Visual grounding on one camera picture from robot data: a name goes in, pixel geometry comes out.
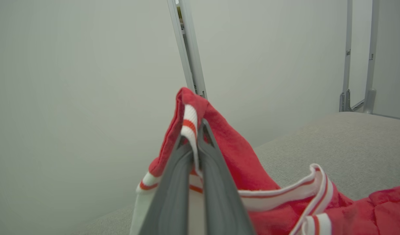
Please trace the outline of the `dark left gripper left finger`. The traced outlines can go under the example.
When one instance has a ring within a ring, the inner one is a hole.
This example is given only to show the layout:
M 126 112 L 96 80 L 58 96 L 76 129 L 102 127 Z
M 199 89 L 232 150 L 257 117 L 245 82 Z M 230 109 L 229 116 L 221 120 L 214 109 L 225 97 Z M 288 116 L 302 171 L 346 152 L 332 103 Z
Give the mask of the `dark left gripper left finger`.
M 189 175 L 193 150 L 178 136 L 139 235 L 187 235 Z

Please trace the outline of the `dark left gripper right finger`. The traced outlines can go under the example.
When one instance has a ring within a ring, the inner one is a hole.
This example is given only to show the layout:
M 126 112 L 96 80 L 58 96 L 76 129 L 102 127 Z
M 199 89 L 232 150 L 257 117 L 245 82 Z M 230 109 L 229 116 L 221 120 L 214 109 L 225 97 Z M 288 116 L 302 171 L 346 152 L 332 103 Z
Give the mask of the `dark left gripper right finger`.
M 225 158 L 206 119 L 198 135 L 207 235 L 255 235 Z

